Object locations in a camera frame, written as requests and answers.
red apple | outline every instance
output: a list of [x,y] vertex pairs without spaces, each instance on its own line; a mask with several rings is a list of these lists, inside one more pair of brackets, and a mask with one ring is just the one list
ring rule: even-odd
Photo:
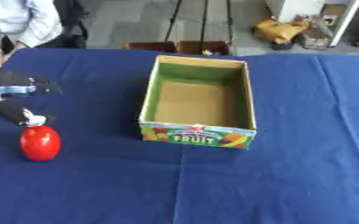
[[60,152],[60,136],[48,126],[27,128],[20,139],[23,153],[34,161],[53,159]]

open box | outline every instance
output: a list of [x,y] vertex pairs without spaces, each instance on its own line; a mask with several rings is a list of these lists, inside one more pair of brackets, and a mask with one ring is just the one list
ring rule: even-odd
[[247,149],[256,121],[246,63],[158,56],[139,123],[146,141]]

gray floor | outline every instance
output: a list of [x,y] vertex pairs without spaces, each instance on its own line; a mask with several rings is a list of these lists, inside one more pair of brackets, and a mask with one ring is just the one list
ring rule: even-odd
[[[161,41],[177,0],[82,0],[90,11],[89,48],[121,48],[127,41]],[[196,40],[200,36],[202,0],[183,0],[171,40]],[[226,1],[210,0],[208,40],[228,40]],[[264,0],[232,0],[235,38],[233,53],[253,55],[273,52],[268,43],[255,38],[250,28],[270,16]],[[296,45],[285,53],[359,53],[343,40],[327,51],[306,50]]]

robotic arm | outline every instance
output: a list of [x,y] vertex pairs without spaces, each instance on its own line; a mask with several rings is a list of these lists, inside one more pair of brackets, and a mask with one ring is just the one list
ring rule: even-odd
[[19,126],[42,126],[50,122],[49,116],[34,115],[29,109],[6,101],[7,96],[31,96],[38,93],[62,93],[57,84],[44,78],[27,77],[21,74],[0,71],[0,116]]

tripod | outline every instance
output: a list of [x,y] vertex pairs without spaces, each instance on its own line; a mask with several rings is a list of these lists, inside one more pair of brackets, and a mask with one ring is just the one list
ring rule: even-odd
[[[229,43],[231,43],[233,40],[233,18],[231,17],[231,0],[226,0],[226,3],[227,3],[227,24],[229,28]],[[202,16],[201,36],[199,42],[200,53],[202,53],[204,49],[205,31],[206,31],[206,24],[208,18],[208,4],[209,4],[209,0],[204,0],[204,11]],[[177,5],[175,6],[175,11],[172,15],[172,18],[170,19],[170,26],[165,36],[165,42],[168,41],[168,39],[170,38],[170,34],[172,33],[172,28],[175,22],[177,21],[177,17],[181,5],[182,5],[182,0],[178,0]]]

